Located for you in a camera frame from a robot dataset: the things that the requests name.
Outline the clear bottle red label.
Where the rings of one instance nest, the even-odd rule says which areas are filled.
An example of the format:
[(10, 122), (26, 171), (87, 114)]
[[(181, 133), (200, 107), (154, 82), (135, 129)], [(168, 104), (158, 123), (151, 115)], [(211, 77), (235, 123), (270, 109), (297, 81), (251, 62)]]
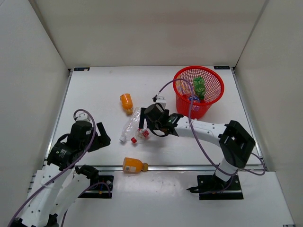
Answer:
[(135, 135), (131, 138), (131, 142), (135, 144), (144, 143), (150, 138), (150, 131), (147, 128), (138, 129)]

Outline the blue label water bottle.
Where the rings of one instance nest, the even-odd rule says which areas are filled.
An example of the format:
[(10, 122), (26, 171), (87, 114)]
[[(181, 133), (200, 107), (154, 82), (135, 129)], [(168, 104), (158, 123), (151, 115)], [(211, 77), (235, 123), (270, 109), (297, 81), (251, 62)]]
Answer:
[(188, 95), (187, 99), (189, 100), (189, 102), (193, 102), (192, 111), (199, 111), (200, 99), (196, 95)]

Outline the green plastic soda bottle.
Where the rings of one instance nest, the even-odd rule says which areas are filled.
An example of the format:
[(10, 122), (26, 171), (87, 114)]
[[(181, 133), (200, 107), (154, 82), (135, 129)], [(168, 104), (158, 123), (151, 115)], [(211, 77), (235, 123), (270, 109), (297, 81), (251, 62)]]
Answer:
[(205, 98), (205, 81), (202, 77), (196, 77), (193, 79), (194, 92), (200, 100)]

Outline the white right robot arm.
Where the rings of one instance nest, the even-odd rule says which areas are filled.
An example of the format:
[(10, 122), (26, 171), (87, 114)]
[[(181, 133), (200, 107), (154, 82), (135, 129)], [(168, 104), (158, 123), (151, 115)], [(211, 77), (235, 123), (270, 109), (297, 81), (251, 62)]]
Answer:
[(237, 121), (231, 120), (228, 124), (195, 121), (182, 114), (169, 114), (159, 103), (140, 109), (139, 127), (144, 125), (158, 137), (189, 137), (197, 142), (209, 142), (221, 149), (223, 159), (213, 176), (206, 181), (205, 186), (189, 188), (191, 193), (215, 193), (227, 189), (232, 177), (246, 166), (256, 144)]

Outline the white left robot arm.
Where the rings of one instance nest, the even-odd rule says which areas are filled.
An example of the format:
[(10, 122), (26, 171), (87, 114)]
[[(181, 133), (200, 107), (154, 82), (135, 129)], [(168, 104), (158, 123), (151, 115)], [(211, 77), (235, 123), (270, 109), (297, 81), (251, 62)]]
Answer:
[(101, 122), (94, 126), (77, 120), (62, 135), (47, 158), (40, 188), (33, 192), (9, 223), (10, 227), (57, 227), (71, 204), (84, 192), (101, 184), (99, 171), (75, 163), (87, 152), (111, 142)]

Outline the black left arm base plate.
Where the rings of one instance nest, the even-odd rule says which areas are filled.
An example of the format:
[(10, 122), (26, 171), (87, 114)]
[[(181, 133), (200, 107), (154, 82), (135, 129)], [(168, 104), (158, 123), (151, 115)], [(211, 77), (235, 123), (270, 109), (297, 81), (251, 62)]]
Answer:
[(111, 199), (113, 195), (113, 172), (99, 172), (99, 177), (90, 183), (90, 188), (78, 198), (84, 199)]

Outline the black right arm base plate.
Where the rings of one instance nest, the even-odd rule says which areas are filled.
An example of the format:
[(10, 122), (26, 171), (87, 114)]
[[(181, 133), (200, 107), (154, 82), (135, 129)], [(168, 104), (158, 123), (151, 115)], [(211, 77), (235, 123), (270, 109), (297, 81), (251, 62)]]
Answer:
[(244, 196), (238, 175), (224, 182), (215, 175), (198, 175), (197, 186), (187, 188), (199, 195), (200, 200), (243, 200)]

